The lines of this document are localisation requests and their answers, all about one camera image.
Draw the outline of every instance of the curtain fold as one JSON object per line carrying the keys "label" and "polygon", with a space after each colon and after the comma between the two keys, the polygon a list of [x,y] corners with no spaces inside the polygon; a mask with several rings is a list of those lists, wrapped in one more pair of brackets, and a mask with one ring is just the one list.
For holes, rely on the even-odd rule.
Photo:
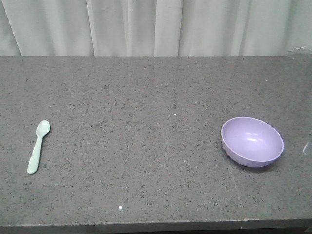
{"label": "curtain fold", "polygon": [[19,47],[13,35],[10,23],[6,16],[2,2],[0,2],[0,55],[20,55]]}
{"label": "curtain fold", "polygon": [[279,56],[311,0],[1,0],[2,56]]}

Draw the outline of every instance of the speckled stone surface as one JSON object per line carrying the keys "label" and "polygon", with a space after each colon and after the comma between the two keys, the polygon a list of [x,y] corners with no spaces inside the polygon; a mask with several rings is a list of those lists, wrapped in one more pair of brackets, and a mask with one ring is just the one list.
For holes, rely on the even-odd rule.
{"label": "speckled stone surface", "polygon": [[[1,57],[0,115],[0,233],[312,226],[306,58]],[[237,116],[280,132],[278,161],[225,154]]]}

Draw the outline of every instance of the spoon handle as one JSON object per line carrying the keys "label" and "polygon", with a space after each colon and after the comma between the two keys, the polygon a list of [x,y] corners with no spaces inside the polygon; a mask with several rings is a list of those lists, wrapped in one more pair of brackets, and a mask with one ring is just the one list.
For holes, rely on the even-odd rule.
{"label": "spoon handle", "polygon": [[42,137],[38,137],[33,153],[31,154],[28,167],[27,167],[27,173],[33,174],[38,170],[39,166],[39,160],[40,160],[40,151],[41,151],[41,143],[42,143]]}

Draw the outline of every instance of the bowl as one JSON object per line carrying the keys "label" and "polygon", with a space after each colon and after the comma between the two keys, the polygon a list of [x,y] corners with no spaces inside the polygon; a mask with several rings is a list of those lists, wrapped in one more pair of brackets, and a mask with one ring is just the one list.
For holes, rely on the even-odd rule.
{"label": "bowl", "polygon": [[284,142],[269,124],[251,117],[236,117],[221,129],[222,145],[235,162],[247,167],[264,167],[278,159]]}

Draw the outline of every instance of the plastic spoon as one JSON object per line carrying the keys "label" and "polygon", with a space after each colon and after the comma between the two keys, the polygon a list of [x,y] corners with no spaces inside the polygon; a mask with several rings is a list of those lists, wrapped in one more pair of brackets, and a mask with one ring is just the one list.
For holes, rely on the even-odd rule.
{"label": "plastic spoon", "polygon": [[36,129],[36,135],[38,138],[37,138],[33,153],[31,154],[29,163],[28,163],[28,167],[27,167],[28,174],[33,174],[38,170],[42,138],[45,135],[47,135],[49,131],[50,131],[49,122],[47,120],[41,121]]}

